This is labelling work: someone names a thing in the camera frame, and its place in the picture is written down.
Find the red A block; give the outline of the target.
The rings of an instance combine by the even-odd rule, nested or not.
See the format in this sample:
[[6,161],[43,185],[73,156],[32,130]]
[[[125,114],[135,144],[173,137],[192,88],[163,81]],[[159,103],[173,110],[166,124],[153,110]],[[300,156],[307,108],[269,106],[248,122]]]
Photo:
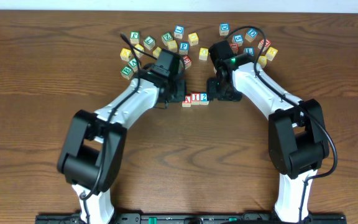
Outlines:
[[182,102],[182,107],[187,108],[187,107],[191,107],[191,96],[190,95],[186,95],[185,96],[185,100]]

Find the blue 2 block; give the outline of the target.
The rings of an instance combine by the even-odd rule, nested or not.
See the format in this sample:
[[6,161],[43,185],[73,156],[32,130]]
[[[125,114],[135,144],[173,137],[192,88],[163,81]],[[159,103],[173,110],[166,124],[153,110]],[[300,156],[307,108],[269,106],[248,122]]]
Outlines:
[[207,93],[200,93],[200,105],[208,105],[208,94]]

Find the red I block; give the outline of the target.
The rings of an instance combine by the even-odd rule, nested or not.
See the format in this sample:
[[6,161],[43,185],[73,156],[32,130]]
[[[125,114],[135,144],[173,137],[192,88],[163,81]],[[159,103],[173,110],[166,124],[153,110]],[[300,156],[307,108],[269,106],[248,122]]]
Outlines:
[[192,93],[191,94],[191,104],[192,105],[200,105],[201,95],[200,93]]

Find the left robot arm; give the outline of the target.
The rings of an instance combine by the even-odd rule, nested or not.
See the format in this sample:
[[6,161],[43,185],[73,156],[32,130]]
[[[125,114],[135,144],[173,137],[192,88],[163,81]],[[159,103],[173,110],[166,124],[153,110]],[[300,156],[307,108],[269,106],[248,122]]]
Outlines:
[[71,120],[57,169],[76,192],[81,223],[111,223],[110,188],[121,166],[128,129],[157,103],[185,99],[183,57],[163,49],[155,63],[134,74],[129,86],[93,113],[79,110]]

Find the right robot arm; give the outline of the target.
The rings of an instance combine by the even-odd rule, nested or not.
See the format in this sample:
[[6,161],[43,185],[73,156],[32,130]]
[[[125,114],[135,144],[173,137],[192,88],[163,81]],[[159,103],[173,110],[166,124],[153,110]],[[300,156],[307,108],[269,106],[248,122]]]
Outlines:
[[274,206],[278,219],[306,220],[311,177],[329,155],[321,105],[285,91],[253,56],[236,55],[226,40],[213,44],[209,56],[216,74],[207,81],[209,100],[240,101],[246,96],[268,120],[268,154],[280,173]]

